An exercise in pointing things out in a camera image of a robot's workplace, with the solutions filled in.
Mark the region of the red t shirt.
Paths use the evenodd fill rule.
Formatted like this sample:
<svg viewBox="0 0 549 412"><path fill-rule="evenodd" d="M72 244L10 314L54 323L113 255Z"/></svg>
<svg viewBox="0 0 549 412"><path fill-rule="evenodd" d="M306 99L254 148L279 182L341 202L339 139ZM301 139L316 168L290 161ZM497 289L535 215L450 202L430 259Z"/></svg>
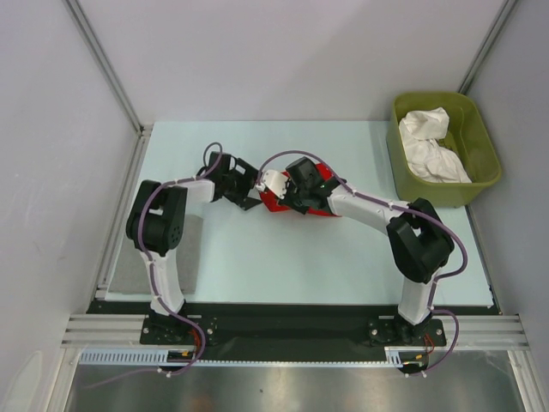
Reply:
<svg viewBox="0 0 549 412"><path fill-rule="evenodd" d="M333 173L325 165L316 162L315 167L324 180L329 180L333 177ZM298 206L295 209L294 207L281 203L281 200L276 197L272 191L260 192L259 197L267 210L271 213L296 211L305 215L318 215L322 217L334 216L334 214L328 209L327 205L311 206L307 210L304 210L303 208Z"/></svg>

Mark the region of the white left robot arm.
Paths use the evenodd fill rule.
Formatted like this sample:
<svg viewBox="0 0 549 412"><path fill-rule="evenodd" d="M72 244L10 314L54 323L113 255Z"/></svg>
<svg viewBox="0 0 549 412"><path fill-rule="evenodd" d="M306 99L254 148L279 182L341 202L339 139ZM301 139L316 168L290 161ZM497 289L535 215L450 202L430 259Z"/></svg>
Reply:
<svg viewBox="0 0 549 412"><path fill-rule="evenodd" d="M187 206L224 197L243 210L251 209L261 203L249 196L257 177L252 165L218 150L193 177L141 182L125 228L145 263L152 294L140 343L181 344L198 332L198 325L185 313L175 260L184 237Z"/></svg>

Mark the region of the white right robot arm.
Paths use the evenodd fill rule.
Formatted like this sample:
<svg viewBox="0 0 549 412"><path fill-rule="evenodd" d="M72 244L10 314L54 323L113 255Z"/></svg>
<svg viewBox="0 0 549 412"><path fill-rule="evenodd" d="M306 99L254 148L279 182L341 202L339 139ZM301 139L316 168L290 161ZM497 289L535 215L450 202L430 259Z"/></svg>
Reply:
<svg viewBox="0 0 549 412"><path fill-rule="evenodd" d="M345 217L386 235L396 268L403 274L401 300L389 324L391 340L415 344L426 334L436 274L448 263L455 241L431 203L412 203L359 193L346 181L330 174L324 178L319 165L302 157L279 174L280 182L262 181L277 203L301 214L322 212Z"/></svg>

